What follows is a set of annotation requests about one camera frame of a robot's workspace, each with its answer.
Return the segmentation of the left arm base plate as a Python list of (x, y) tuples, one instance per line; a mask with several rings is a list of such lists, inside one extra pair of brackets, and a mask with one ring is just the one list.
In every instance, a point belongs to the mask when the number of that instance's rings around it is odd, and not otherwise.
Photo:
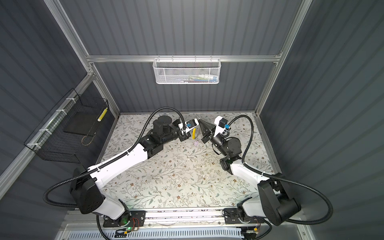
[(121, 217), (113, 220), (109, 217), (104, 217), (104, 228), (139, 228), (144, 225), (146, 219), (146, 211), (130, 211), (124, 213)]

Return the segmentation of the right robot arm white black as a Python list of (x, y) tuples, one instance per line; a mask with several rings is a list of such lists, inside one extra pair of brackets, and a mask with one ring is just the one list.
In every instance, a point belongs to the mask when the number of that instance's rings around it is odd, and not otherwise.
[(219, 116), (214, 124), (198, 120), (203, 143), (211, 142), (214, 150), (224, 157), (220, 159), (223, 170), (241, 178), (258, 189), (259, 199), (248, 197), (238, 204), (240, 215), (265, 217), (275, 226), (287, 221), (301, 210), (301, 205), (290, 192), (288, 183), (258, 174), (247, 167), (243, 160), (242, 145), (238, 138), (225, 139), (224, 133), (230, 130), (228, 120)]

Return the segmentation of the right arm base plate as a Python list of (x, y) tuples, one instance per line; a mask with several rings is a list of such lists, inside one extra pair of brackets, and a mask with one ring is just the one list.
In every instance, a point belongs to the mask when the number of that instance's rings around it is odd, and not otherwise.
[(247, 224), (249, 221), (245, 222), (240, 219), (238, 209), (237, 208), (224, 208), (222, 210), (222, 215), (225, 219), (225, 223), (227, 225), (235, 225), (235, 224)]

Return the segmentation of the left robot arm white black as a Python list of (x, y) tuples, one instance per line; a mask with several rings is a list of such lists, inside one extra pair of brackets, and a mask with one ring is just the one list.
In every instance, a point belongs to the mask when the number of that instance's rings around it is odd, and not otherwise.
[(160, 116), (153, 122), (153, 128), (139, 139), (131, 151), (124, 151), (108, 161), (87, 169), (89, 176), (71, 183), (70, 193), (82, 214), (105, 215), (112, 220), (128, 222), (130, 210), (121, 200), (102, 193), (102, 188), (112, 179), (129, 168), (146, 161), (164, 149), (164, 144), (179, 139), (181, 142), (191, 137), (190, 131), (199, 125), (197, 119), (183, 124), (181, 119), (172, 121), (169, 116)]

